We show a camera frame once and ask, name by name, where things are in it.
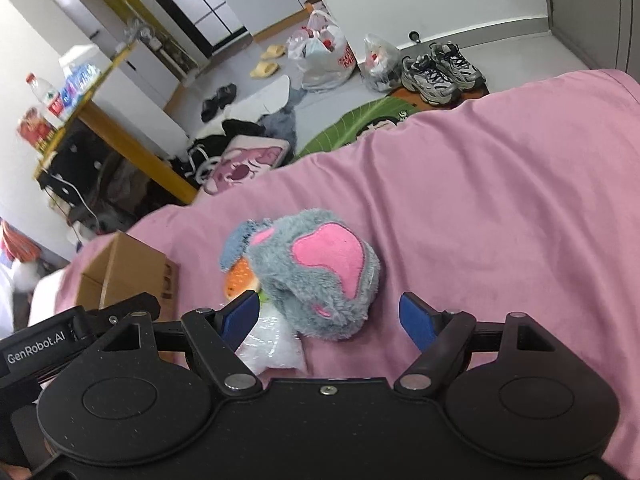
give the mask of plastic bottle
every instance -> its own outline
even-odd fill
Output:
[[[60,97],[60,92],[46,79],[37,78],[33,74],[27,76],[27,83],[38,101],[55,117],[60,118],[65,110],[65,105]]]

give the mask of pink bedsheet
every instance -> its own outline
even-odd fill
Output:
[[[130,233],[180,264],[184,313],[223,302],[218,257],[241,221],[332,209],[372,244],[383,275],[359,334],[303,341],[312,376],[394,380],[418,355],[398,321],[406,290],[479,320],[523,310],[615,389],[622,416],[605,458],[637,479],[639,98],[640,86],[616,71],[527,84],[200,194]],[[72,262],[58,310],[71,306],[80,269],[104,243]]]

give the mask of gray baseboard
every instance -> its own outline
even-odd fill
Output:
[[[505,40],[506,38],[514,38],[515,36],[524,36],[526,34],[539,34],[549,30],[548,18],[526,18],[522,20],[513,20],[510,22],[494,23],[485,27],[472,28],[463,32],[450,34],[449,36],[441,36],[439,38],[428,38],[420,43],[405,47],[402,49],[404,56],[416,57],[424,54],[429,49],[429,44],[433,41],[445,43],[452,41],[460,48],[474,46],[481,43],[489,43],[491,41]]]

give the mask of fuzzy gray fabric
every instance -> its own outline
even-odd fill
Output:
[[[262,290],[295,330],[322,339],[347,339],[367,319],[369,305],[378,291],[380,261],[370,245],[358,239],[364,252],[364,267],[353,300],[344,295],[334,272],[301,266],[292,257],[293,243],[327,223],[347,228],[331,211],[323,209],[279,218],[272,225],[273,235],[249,245],[246,256]],[[320,316],[313,309],[315,305],[331,317]]]

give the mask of clear plastic bag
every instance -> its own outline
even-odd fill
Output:
[[[302,343],[270,301],[260,303],[258,321],[236,355],[256,375],[267,368],[295,368],[306,373]]]
[[[314,10],[306,27],[289,38],[287,52],[302,71],[302,88],[310,92],[340,86],[356,67],[356,58],[340,27],[322,10]]]
[[[378,92],[398,88],[402,84],[402,53],[375,34],[365,36],[364,46],[367,57],[362,77],[366,85]]]

